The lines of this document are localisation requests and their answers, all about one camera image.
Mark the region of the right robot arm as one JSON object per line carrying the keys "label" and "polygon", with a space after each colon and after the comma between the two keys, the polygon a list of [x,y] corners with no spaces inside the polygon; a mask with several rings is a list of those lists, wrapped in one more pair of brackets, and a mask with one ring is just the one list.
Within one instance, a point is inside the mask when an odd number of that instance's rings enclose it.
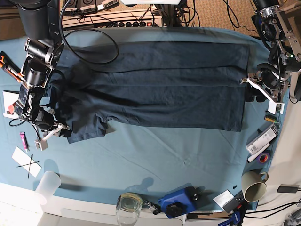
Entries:
{"label": "right robot arm", "polygon": [[28,37],[24,50],[26,60],[18,74],[21,81],[15,112],[20,120],[41,129],[47,135],[68,138],[71,129],[40,105],[46,88],[56,72],[64,49],[59,31],[58,0],[15,0]]}

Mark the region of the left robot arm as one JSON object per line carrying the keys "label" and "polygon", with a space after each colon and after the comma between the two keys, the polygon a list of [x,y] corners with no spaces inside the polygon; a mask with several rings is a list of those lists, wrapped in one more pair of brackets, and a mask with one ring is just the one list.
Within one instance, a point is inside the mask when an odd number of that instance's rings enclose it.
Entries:
{"label": "left robot arm", "polygon": [[246,84],[245,101],[264,102],[267,95],[280,103],[290,86],[290,77],[301,69],[301,45],[277,0],[253,0],[253,23],[269,51],[267,62],[258,64],[256,72],[241,82]]}

